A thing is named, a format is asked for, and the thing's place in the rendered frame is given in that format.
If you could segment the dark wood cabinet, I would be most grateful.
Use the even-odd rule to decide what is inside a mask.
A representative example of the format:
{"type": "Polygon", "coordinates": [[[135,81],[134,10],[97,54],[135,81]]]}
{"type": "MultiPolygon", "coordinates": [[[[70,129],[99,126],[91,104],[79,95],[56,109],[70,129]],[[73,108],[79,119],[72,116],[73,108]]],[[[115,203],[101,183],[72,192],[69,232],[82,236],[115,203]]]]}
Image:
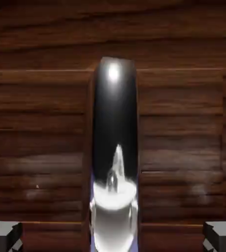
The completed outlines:
{"type": "MultiPolygon", "coordinates": [[[[88,70],[94,74],[103,57],[131,59],[137,73],[173,69],[220,73],[222,216],[204,221],[225,221],[226,0],[0,0],[0,71],[88,70]]],[[[85,150],[84,183],[89,150],[85,150]]],[[[82,210],[87,249],[88,203],[87,194],[82,210]]]]}

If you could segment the dark wood cabinet door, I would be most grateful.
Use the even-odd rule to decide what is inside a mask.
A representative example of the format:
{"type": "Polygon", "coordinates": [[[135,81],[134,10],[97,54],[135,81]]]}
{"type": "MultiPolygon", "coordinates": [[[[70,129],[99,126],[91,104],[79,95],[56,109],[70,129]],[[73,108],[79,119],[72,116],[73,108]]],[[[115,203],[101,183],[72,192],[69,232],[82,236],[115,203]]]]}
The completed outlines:
{"type": "MultiPolygon", "coordinates": [[[[0,220],[24,223],[25,252],[88,252],[92,74],[0,71],[0,220]]],[[[222,216],[222,89],[216,70],[138,72],[141,252],[201,252],[222,216]]]]}

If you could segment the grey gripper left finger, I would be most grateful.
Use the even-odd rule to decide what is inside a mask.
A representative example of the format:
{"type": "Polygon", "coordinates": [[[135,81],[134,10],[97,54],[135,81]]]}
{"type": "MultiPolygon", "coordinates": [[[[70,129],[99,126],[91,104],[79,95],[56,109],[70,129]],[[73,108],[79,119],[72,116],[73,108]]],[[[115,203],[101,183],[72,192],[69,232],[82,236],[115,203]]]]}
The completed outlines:
{"type": "Polygon", "coordinates": [[[0,252],[23,252],[21,222],[0,221],[0,252]]]}

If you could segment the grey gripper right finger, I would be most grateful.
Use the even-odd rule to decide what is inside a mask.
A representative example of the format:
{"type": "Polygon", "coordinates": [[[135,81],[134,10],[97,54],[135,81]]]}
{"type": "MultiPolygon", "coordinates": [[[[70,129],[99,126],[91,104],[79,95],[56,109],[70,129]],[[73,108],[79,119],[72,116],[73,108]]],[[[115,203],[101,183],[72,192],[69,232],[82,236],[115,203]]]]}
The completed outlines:
{"type": "Polygon", "coordinates": [[[206,221],[203,235],[203,252],[226,252],[226,221],[206,221]]]}

